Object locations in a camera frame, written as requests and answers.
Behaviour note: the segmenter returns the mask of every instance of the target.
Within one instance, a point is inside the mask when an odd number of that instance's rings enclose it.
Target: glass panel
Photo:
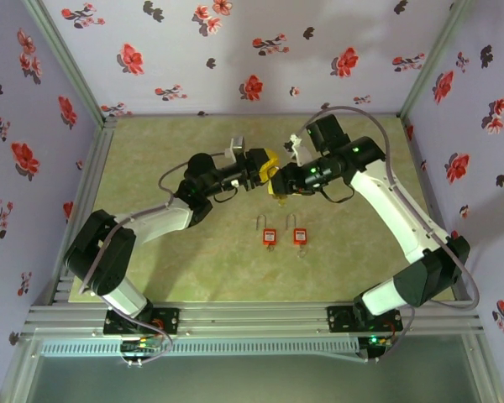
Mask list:
[[[459,337],[411,337],[379,364],[320,356],[41,359],[29,402],[470,403],[480,401]]]

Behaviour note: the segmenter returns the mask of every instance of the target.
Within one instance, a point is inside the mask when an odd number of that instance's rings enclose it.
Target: black bracket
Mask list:
[[[153,308],[149,323],[159,327],[168,334],[177,334],[179,326],[178,308]],[[137,327],[131,322],[123,319],[116,312],[107,311],[104,321],[103,334],[155,334],[155,331],[146,327]]]
[[[353,306],[327,306],[328,329],[331,333],[347,332],[400,332],[402,316],[398,310],[388,311],[362,323],[353,313]]]

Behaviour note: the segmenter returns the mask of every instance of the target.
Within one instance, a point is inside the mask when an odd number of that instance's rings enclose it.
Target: ventilation grille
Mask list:
[[[105,357],[120,355],[120,340],[49,341],[47,357]],[[276,338],[176,340],[170,356],[291,355],[307,353],[356,353],[358,338]]]

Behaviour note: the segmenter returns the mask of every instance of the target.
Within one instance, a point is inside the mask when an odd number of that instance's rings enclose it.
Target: table surface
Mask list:
[[[171,167],[198,152],[215,153],[244,136],[246,148],[273,149],[280,164],[289,162],[283,144],[306,121],[306,116],[124,118],[114,132],[94,210],[111,214],[133,212],[165,202],[157,181]],[[415,200],[425,203],[401,121],[379,117],[391,138],[392,164]],[[339,115],[352,139],[383,140],[367,119]],[[311,142],[307,146],[313,150]],[[217,166],[230,160],[217,157]],[[176,189],[182,171],[170,175],[167,187]],[[333,199],[350,191],[342,181],[327,188]],[[297,256],[286,216],[294,213],[306,228],[306,255]],[[267,217],[278,244],[267,252],[256,218]],[[352,301],[361,291],[407,266],[403,253],[371,205],[359,194],[341,205],[322,196],[291,196],[285,206],[268,195],[267,186],[239,191],[223,205],[213,203],[205,220],[186,231],[168,233],[135,248],[128,278],[146,297],[162,301]],[[78,295],[70,301],[98,301]],[[452,299],[445,291],[441,299]]]

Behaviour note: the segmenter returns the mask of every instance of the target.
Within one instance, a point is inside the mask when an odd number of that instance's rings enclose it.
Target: floral wallpaper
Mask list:
[[[433,212],[471,245],[467,267],[504,385],[504,0],[475,1],[433,74],[407,135]]]
[[[452,0],[42,3],[103,115],[206,116],[397,112]]]
[[[28,11],[0,1],[0,389],[52,275],[95,127]]]

